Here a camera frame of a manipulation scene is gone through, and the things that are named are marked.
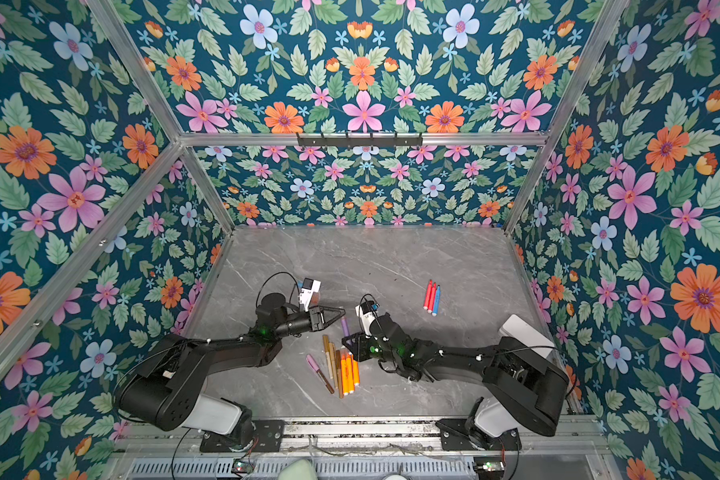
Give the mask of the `purple highlighter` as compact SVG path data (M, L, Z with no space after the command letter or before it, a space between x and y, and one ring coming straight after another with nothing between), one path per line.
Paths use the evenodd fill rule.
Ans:
M341 328L342 328L342 337L347 338L351 335L351 331L349 328L348 320L345 316L343 316L340 320Z

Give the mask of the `pink highlighter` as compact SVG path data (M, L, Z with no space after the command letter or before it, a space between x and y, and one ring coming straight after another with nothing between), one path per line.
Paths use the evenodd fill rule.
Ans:
M426 303L426 310L430 314L432 314L434 312L437 290L438 290L437 283L432 281L429 285L428 297L427 297L427 303Z
M427 284L425 299L423 302L423 308L426 311L429 311L429 309L430 309L433 287L434 287L434 282L430 279Z

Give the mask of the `blue highlighter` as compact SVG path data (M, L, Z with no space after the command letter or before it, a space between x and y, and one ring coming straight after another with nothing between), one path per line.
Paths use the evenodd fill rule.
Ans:
M441 285L437 285L437 288L434 293L434 299L432 302L432 315L437 316L440 309L440 299L441 299Z

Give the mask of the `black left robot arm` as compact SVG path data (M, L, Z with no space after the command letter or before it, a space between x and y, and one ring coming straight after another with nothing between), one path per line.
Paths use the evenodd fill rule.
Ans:
M206 379L267 366L281 351L283 339L321 332L346 310L319 304L302 308L270 293L257 301L255 313L253 327L235 338L165 336L116 389L116 408L163 431L188 428L228 436L242 421L244 408L204 394Z

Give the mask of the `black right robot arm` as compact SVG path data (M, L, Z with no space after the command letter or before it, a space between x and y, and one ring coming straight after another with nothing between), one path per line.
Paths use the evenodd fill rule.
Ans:
M359 362L389 364L389 373L412 382L458 381L480 385L491 395L470 414L471 428L498 437L520 426L537 435L556 435L569 380L549 355L556 347L513 315L496 344L453 347L405 333L390 315L363 332L342 339Z

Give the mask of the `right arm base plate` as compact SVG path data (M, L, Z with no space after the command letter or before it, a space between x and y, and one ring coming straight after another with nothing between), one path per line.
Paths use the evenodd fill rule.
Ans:
M492 437L468 423L467 418L442 418L435 422L444 451L517 452L522 442L517 430Z

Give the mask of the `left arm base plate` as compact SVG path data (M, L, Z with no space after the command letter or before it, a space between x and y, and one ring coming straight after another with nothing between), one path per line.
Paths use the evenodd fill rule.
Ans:
M230 434L203 434L201 453L273 453L284 439L282 420L244 420Z

